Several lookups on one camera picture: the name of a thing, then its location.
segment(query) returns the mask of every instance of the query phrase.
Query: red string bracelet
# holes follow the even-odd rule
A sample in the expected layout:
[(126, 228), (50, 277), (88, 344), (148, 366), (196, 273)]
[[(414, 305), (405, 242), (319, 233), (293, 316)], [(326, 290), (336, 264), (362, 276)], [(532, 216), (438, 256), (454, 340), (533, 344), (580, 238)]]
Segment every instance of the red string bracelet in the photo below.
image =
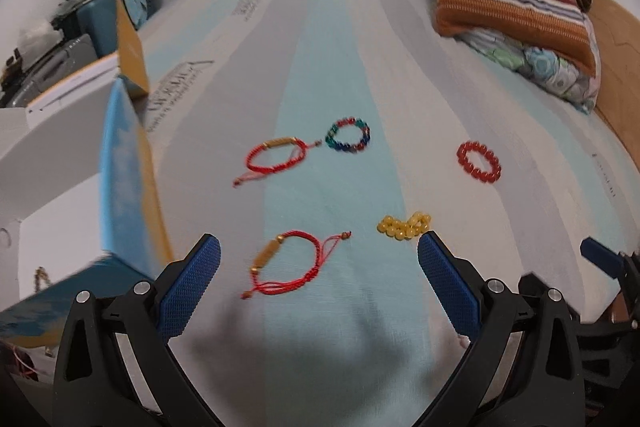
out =
[[(254, 165), (254, 158), (259, 153), (276, 147), (283, 147), (285, 145), (295, 146), (291, 153), (291, 156), (289, 156), (289, 159), (286, 162), (270, 166)], [(246, 172), (242, 176), (236, 178), (234, 180), (234, 187), (238, 187), (248, 180), (257, 180), (260, 178), (264, 178), (269, 174), (275, 174), (276, 172), (290, 169), (293, 165), (300, 163), (303, 159), (305, 159), (307, 149), (318, 147), (319, 145), (322, 145), (322, 140), (317, 140), (312, 144), (304, 143), (302, 140), (295, 137), (275, 138), (273, 140), (267, 140), (266, 142), (257, 145), (249, 151), (249, 154), (246, 156), (246, 160), (244, 161), (244, 164), (246, 165), (246, 168), (249, 169), (249, 172)]]
[[(316, 261), (314, 265), (300, 279), (293, 279), (289, 282), (258, 281), (260, 271), (266, 266), (271, 258), (273, 258), (273, 256), (278, 253), (280, 245), (287, 237), (302, 237), (303, 239), (311, 241), (314, 244), (314, 246), (316, 247)], [(270, 242), (268, 242), (267, 246), (264, 247), (264, 249), (255, 257), (254, 264), (249, 270), (251, 279), (254, 282), (254, 287), (249, 291), (244, 292), (242, 294), (242, 299), (250, 298), (254, 292), (260, 292), (264, 295), (279, 295), (281, 293), (288, 293), (292, 292), (293, 290), (302, 288), (302, 286), (304, 286), (306, 283), (315, 279), (315, 277), (318, 275), (318, 272), (320, 271), (320, 268), (329, 258), (335, 247), (337, 247), (338, 243), (341, 240), (343, 241), (350, 237), (351, 232), (342, 232), (337, 235), (328, 237), (321, 245), (320, 241), (318, 241), (313, 235), (311, 235), (310, 233), (302, 232), (302, 230), (290, 230), (289, 232), (285, 232), (281, 235), (276, 236), (276, 238), (271, 239)]]
[[(469, 151), (476, 151), (486, 158), (491, 165), (491, 172), (481, 171), (473, 163), (466, 158), (466, 153)], [(458, 163), (462, 165), (462, 168), (466, 172), (471, 174), (476, 180), (480, 180), (482, 183), (495, 183), (500, 179), (502, 174), (502, 167), (500, 166), (500, 160), (494, 154), (492, 150), (489, 150), (486, 145), (480, 142), (467, 141), (464, 142), (458, 148)]]

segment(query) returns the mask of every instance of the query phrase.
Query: wooden headboard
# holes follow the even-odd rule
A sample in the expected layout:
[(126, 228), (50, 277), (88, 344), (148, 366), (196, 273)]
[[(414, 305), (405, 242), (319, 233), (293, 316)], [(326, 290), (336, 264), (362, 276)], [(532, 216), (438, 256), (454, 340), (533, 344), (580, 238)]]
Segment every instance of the wooden headboard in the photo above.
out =
[(593, 0), (589, 17), (602, 60), (596, 112), (640, 169), (640, 21), (613, 0)]

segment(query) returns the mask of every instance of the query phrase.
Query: clothes pile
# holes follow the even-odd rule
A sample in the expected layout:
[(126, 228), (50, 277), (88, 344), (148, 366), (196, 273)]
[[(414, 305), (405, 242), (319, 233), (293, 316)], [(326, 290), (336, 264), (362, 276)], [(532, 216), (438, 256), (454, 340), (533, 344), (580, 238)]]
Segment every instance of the clothes pile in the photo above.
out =
[(434, 27), (588, 113), (600, 89), (590, 7), (591, 0), (436, 0)]

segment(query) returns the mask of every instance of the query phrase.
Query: striped bed sheet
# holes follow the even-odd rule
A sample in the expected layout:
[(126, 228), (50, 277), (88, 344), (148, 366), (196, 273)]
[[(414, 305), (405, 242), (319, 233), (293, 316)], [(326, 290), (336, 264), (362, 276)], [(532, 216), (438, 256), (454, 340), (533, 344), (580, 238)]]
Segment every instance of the striped bed sheet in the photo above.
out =
[[(591, 235), (636, 249), (628, 154), (597, 115), (438, 36), (426, 1), (178, 0), (141, 35), (154, 85), (144, 123), (174, 251), (205, 232), (222, 244), (170, 346), (228, 427), (412, 425), (436, 396), (463, 348), (416, 241), (376, 231), (386, 214), (428, 212), (483, 277), (516, 290), (533, 271), (585, 320), (616, 295), (578, 247)], [(365, 152), (312, 149), (290, 171), (232, 186), (256, 144), (321, 139), (345, 116), (370, 126)], [(500, 158), (496, 184), (457, 164), (468, 139)], [(302, 289), (242, 300), (255, 254), (292, 229), (353, 236)], [(300, 277), (313, 253), (288, 240), (265, 279)]]

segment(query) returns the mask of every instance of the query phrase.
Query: yellow beaded bracelet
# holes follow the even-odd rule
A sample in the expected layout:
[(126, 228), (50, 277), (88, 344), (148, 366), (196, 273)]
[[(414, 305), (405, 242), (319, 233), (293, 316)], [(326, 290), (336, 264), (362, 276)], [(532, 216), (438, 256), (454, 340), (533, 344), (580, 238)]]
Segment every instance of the yellow beaded bracelet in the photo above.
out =
[(378, 223), (376, 229), (380, 233), (386, 233), (389, 237), (395, 237), (398, 241), (413, 239), (429, 230), (431, 216), (422, 212), (414, 212), (407, 221), (400, 221), (393, 216), (385, 216)]

